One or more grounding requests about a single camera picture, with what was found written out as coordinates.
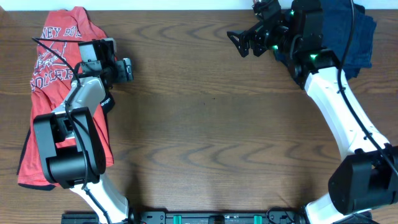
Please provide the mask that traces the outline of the red soccer t-shirt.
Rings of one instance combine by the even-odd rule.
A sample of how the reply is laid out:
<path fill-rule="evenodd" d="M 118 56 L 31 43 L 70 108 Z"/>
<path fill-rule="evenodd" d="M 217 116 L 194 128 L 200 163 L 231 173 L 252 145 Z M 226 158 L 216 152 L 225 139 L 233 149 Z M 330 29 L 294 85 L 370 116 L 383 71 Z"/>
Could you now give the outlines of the red soccer t-shirt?
<path fill-rule="evenodd" d="M 37 61 L 30 79 L 32 108 L 30 117 L 50 113 L 68 95 L 72 68 L 81 62 L 79 41 L 104 39 L 106 33 L 94 25 L 83 7 L 49 12 L 41 44 L 36 46 Z M 33 128 L 27 133 L 21 152 L 17 182 L 21 187 L 49 191 L 55 188 L 44 177 Z"/>

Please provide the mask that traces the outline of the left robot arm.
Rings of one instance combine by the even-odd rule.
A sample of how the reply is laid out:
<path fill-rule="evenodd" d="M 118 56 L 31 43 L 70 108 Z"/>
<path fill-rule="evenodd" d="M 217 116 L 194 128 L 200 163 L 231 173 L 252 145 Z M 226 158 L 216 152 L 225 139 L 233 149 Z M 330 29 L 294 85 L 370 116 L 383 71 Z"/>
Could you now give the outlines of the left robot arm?
<path fill-rule="evenodd" d="M 88 223 L 134 223 L 129 200 L 106 175 L 106 156 L 94 115 L 114 83 L 133 79 L 129 58 L 115 59 L 113 38 L 79 41 L 81 61 L 71 88 L 50 113 L 34 118 L 44 177 L 78 194 L 95 211 Z"/>

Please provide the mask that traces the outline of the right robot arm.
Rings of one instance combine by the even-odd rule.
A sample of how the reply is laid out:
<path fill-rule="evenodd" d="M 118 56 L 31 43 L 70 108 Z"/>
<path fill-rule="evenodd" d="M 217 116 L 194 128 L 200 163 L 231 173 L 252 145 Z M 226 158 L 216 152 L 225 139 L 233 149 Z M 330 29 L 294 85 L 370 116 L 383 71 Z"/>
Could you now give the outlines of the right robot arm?
<path fill-rule="evenodd" d="M 345 56 L 330 45 L 321 1 L 254 1 L 257 24 L 229 31 L 242 57 L 267 51 L 318 106 L 337 143 L 341 162 L 325 195 L 303 207 L 295 223 L 371 223 L 371 211 L 397 203 L 397 148 L 380 133 L 348 85 Z"/>

